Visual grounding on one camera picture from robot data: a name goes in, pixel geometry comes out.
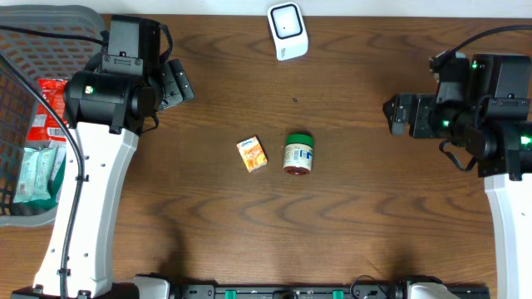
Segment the small orange box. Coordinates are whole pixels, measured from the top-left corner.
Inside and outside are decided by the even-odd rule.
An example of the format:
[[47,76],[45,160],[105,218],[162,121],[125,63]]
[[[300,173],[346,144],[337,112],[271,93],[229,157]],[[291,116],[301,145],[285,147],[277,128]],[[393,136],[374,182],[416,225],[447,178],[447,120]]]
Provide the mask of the small orange box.
[[267,156],[257,136],[239,142],[237,149],[249,173],[268,163]]

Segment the green lid jar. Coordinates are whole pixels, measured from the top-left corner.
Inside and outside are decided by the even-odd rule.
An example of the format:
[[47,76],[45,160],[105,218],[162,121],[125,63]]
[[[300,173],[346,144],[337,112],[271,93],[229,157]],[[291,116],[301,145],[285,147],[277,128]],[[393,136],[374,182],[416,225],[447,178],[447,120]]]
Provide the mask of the green lid jar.
[[314,139],[311,135],[291,134],[287,137],[283,169],[288,174],[306,175],[312,172]]

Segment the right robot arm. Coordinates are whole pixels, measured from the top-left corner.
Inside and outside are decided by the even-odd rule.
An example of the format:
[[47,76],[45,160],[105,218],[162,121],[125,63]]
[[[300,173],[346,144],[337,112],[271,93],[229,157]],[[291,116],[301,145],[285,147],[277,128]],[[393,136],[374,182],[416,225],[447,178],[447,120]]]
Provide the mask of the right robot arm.
[[400,93],[383,106],[393,135],[439,139],[463,172],[478,169],[495,235],[497,296],[531,296],[531,59],[457,54],[437,66],[434,94]]

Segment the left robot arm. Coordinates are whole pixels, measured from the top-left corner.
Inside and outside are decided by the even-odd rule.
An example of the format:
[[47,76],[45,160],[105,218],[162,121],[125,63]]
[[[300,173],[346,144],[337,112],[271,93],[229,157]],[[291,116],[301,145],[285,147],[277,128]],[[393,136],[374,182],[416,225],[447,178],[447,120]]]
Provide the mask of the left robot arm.
[[101,51],[63,92],[57,117],[67,147],[51,240],[30,287],[15,298],[159,298],[175,296],[169,278],[138,275],[116,281],[112,246],[121,190],[146,119],[194,96],[183,66],[162,40],[160,22],[111,19]]

